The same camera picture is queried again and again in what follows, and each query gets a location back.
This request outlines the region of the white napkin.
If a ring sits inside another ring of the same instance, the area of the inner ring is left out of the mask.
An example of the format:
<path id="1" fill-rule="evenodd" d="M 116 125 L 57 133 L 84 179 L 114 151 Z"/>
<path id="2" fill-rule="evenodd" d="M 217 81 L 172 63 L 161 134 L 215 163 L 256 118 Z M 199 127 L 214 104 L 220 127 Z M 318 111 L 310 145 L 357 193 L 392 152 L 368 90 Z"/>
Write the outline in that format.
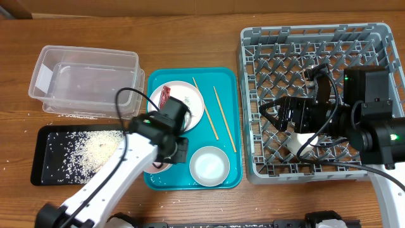
<path id="1" fill-rule="evenodd" d="M 191 103 L 190 97 L 185 96 L 183 102 L 187 105 L 187 107 L 188 107 L 189 109 L 191 109 L 192 103 Z"/>

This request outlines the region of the white cup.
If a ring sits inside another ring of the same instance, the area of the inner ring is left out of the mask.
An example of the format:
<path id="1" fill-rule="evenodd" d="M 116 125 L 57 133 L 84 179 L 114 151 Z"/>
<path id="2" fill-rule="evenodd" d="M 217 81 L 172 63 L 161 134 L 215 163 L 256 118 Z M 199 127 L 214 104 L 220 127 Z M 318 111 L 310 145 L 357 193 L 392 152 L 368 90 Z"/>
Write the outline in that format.
<path id="1" fill-rule="evenodd" d="M 308 134 L 298 134 L 298 133 L 291 133 L 290 139 L 287 140 L 286 147 L 287 149 L 293 154 L 296 155 L 298 150 L 301 148 L 301 146 L 308 141 L 309 138 L 311 138 L 314 135 L 314 133 L 308 133 Z M 305 155 L 306 153 L 310 153 L 313 150 L 313 145 L 316 145 L 318 143 L 318 137 L 314 138 L 309 145 L 307 145 L 303 151 L 301 152 L 301 155 Z"/>

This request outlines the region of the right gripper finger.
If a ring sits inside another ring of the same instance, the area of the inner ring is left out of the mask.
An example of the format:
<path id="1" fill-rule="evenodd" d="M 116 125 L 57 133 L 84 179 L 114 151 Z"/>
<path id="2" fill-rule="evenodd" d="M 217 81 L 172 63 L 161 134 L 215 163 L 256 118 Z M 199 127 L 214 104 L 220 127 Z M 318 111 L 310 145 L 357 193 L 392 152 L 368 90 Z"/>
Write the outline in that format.
<path id="1" fill-rule="evenodd" d="M 285 120 L 282 117 L 275 118 L 270 115 L 267 111 L 260 111 L 260 114 L 265 117 L 277 130 L 285 130 Z"/>
<path id="2" fill-rule="evenodd" d="M 273 108 L 275 106 L 283 105 L 285 103 L 285 99 L 286 99 L 286 97 L 282 97 L 282 98 L 270 101 L 268 103 L 262 104 L 259 107 L 260 114 L 264 115 L 265 113 L 267 113 L 267 109 Z"/>

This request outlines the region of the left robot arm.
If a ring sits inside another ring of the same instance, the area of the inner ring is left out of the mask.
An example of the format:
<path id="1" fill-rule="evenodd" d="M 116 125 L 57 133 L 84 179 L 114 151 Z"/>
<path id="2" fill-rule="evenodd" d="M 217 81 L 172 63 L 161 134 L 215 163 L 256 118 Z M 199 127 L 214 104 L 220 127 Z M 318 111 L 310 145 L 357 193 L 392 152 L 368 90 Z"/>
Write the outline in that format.
<path id="1" fill-rule="evenodd" d="M 184 163 L 189 140 L 183 137 L 190 110 L 170 97 L 162 109 L 134 118 L 110 159 L 60 207 L 45 204 L 36 227 L 104 227 L 134 180 L 154 162 Z"/>

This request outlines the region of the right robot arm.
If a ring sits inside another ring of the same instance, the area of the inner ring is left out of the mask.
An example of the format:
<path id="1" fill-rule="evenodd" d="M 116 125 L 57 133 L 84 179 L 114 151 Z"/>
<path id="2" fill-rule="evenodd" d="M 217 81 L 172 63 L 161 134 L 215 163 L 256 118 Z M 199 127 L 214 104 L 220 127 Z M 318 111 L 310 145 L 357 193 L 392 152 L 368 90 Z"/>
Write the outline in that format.
<path id="1" fill-rule="evenodd" d="M 259 112 L 277 130 L 294 123 L 298 134 L 311 137 L 296 152 L 303 163 L 365 170 L 377 194 L 384 227 L 404 227 L 404 118 L 394 118 L 389 98 L 389 71 L 382 66 L 344 69 L 344 91 L 339 95 L 328 65 L 303 71 L 315 84 L 313 98 L 284 96 L 262 104 Z M 302 157 L 318 135 L 348 142 L 359 152 L 361 164 Z"/>

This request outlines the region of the red foil wrapper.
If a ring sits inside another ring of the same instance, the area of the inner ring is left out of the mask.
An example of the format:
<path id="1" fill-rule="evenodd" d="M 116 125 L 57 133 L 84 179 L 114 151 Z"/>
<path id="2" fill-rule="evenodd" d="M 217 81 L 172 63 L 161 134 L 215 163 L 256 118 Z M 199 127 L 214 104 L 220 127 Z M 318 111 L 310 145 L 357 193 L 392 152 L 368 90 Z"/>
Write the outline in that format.
<path id="1" fill-rule="evenodd" d="M 165 103 L 170 98 L 170 91 L 171 91 L 171 89 L 169 87 L 167 87 L 165 85 L 163 86 L 160 97 L 159 97 L 159 108 L 160 109 L 162 109 L 164 107 Z"/>

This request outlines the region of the pink bowl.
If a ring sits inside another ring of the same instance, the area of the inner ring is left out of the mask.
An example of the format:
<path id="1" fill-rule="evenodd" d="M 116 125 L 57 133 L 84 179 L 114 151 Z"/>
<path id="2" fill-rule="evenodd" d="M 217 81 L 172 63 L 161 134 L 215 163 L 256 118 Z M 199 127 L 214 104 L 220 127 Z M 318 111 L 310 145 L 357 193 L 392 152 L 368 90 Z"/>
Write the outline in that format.
<path id="1" fill-rule="evenodd" d="M 160 162 L 153 162 L 151 166 L 145 169 L 145 173 L 147 174 L 158 174 L 164 172 L 171 168 L 172 164 L 170 163 L 160 163 Z"/>

